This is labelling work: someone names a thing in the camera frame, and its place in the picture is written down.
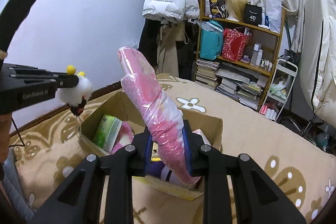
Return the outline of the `white black fluffy plush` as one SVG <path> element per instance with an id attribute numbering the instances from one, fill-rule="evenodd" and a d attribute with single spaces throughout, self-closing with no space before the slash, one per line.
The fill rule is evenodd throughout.
<path id="1" fill-rule="evenodd" d="M 65 87 L 66 81 L 62 81 L 63 85 L 58 88 L 56 94 L 58 99 L 70 107 L 71 113 L 79 117 L 86 106 L 88 100 L 93 93 L 92 83 L 82 71 L 76 73 L 76 68 L 73 65 L 67 66 L 67 76 L 71 79 L 78 80 L 76 86 L 69 88 Z"/>

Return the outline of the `green tissue pack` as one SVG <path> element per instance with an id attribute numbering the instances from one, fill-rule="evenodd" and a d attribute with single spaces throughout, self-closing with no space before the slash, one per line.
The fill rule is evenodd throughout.
<path id="1" fill-rule="evenodd" d="M 103 115 L 93 137 L 93 143 L 106 153 L 111 153 L 121 126 L 122 120 L 111 115 Z"/>

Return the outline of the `yellow dog plush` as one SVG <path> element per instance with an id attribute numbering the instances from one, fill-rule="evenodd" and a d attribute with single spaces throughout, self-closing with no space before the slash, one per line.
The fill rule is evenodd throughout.
<path id="1" fill-rule="evenodd" d="M 151 153 L 151 161 L 152 162 L 161 161 L 161 158 L 159 157 L 159 154 L 158 154 L 158 145 L 157 143 L 154 143 L 154 142 L 153 142 L 152 153 Z"/>

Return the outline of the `pink plastic-wrapped roll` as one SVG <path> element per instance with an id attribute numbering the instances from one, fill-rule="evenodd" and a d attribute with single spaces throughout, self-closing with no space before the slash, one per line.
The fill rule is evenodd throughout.
<path id="1" fill-rule="evenodd" d="M 140 51 L 121 47 L 117 56 L 125 72 L 121 86 L 157 143 L 159 157 L 182 184 L 195 184 L 199 178 L 189 175 L 185 162 L 183 113 L 165 93 Z"/>

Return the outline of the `beige floral rug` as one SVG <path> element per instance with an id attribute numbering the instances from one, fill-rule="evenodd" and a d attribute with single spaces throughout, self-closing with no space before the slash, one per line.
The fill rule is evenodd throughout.
<path id="1" fill-rule="evenodd" d="M 187 114 L 193 130 L 201 129 L 222 153 L 246 153 L 279 186 L 299 209 L 307 223 L 321 216 L 335 198 L 335 156 L 321 151 L 290 129 L 210 89 L 170 75 L 158 82 L 175 104 Z M 88 102 L 87 119 L 101 104 L 130 123 L 134 133 L 144 127 L 141 115 L 122 90 Z M 78 135 L 79 122 L 64 111 L 22 132 L 26 146 L 13 154 L 24 198 L 39 209 L 66 176 L 89 153 L 100 154 Z M 202 223 L 203 197 L 193 201 L 160 192 L 133 179 L 134 223 Z"/>

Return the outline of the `pink plush toy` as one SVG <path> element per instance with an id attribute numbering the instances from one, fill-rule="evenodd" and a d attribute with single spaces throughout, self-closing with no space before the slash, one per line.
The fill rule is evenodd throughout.
<path id="1" fill-rule="evenodd" d="M 133 140 L 133 137 L 134 137 L 134 133 L 133 133 L 133 130 L 132 130 L 130 124 L 128 123 L 128 121 L 122 122 L 120 131 L 117 135 L 117 139 L 115 141 L 115 144 L 114 144 L 110 154 L 114 154 L 119 149 L 121 149 L 121 148 L 125 147 L 126 145 L 130 144 Z"/>

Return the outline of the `white metal cart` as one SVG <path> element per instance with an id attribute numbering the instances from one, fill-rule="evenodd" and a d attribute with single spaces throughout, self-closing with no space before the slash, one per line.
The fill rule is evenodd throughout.
<path id="1" fill-rule="evenodd" d="M 274 73 L 270 79 L 259 113 L 275 122 L 288 102 L 298 75 L 298 67 L 286 59 L 279 58 L 274 63 L 273 68 Z"/>

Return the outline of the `beige coat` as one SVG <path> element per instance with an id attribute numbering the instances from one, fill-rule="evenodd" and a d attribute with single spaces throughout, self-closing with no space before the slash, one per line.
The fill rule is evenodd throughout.
<path id="1" fill-rule="evenodd" d="M 179 77 L 176 42 L 187 43 L 185 22 L 161 25 L 157 36 L 157 73 Z"/>

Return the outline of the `stack of books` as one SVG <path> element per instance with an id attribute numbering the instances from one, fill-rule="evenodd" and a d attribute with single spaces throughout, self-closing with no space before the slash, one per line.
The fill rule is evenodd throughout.
<path id="1" fill-rule="evenodd" d="M 219 84 L 219 77 L 216 75 L 220 67 L 219 62 L 197 59 L 195 81 L 214 90 Z"/>

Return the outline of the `wooden shelf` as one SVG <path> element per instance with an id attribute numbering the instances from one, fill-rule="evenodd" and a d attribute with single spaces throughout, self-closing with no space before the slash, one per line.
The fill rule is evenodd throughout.
<path id="1" fill-rule="evenodd" d="M 282 32 L 206 15 L 201 0 L 194 80 L 259 111 L 266 99 L 280 50 Z"/>

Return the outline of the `teal bag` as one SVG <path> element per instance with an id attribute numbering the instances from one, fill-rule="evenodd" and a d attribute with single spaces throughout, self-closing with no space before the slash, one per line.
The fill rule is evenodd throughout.
<path id="1" fill-rule="evenodd" d="M 200 58 L 215 60 L 222 52 L 224 29 L 214 20 L 198 24 L 201 28 Z"/>

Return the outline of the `red gift bag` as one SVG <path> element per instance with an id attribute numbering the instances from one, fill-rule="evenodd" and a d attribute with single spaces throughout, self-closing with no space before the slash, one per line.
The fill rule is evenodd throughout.
<path id="1" fill-rule="evenodd" d="M 225 28 L 222 58 L 233 62 L 240 61 L 251 38 L 252 33 L 249 31 L 245 34 L 237 29 Z"/>

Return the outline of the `black box with 40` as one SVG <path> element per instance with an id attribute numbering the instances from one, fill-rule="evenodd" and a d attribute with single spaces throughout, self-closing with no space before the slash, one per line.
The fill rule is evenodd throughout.
<path id="1" fill-rule="evenodd" d="M 258 26 L 262 21 L 262 8 L 259 6 L 246 4 L 244 10 L 244 23 Z"/>

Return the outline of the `blonde wig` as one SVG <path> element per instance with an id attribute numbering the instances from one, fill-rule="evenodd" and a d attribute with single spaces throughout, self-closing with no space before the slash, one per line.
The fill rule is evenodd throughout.
<path id="1" fill-rule="evenodd" d="M 244 19 L 244 11 L 248 0 L 224 0 L 227 19 L 242 22 Z"/>

